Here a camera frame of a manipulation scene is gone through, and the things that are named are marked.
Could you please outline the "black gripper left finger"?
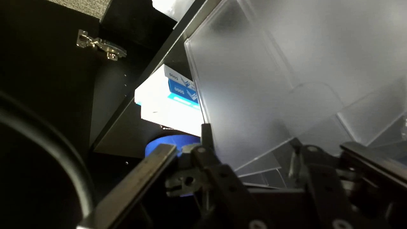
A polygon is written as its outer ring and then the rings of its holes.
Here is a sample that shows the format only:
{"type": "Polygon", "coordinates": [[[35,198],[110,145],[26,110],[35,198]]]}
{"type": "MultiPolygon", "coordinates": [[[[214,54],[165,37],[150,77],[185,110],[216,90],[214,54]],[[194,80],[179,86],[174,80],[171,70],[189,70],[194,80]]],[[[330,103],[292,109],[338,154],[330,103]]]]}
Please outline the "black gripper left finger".
{"type": "Polygon", "coordinates": [[[176,155],[174,145],[161,144],[132,169],[94,208],[90,229],[114,229],[142,198],[176,155]]]}

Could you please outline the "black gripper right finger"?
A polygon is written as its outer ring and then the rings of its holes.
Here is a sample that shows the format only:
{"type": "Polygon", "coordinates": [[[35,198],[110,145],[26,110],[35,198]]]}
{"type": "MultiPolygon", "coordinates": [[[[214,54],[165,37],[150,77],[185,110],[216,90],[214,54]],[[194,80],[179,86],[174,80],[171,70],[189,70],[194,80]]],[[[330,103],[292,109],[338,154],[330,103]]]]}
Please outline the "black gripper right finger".
{"type": "Polygon", "coordinates": [[[340,158],[358,170],[370,172],[376,178],[394,184],[401,189],[407,188],[407,166],[389,156],[380,155],[358,142],[344,142],[340,145],[340,158]]]}

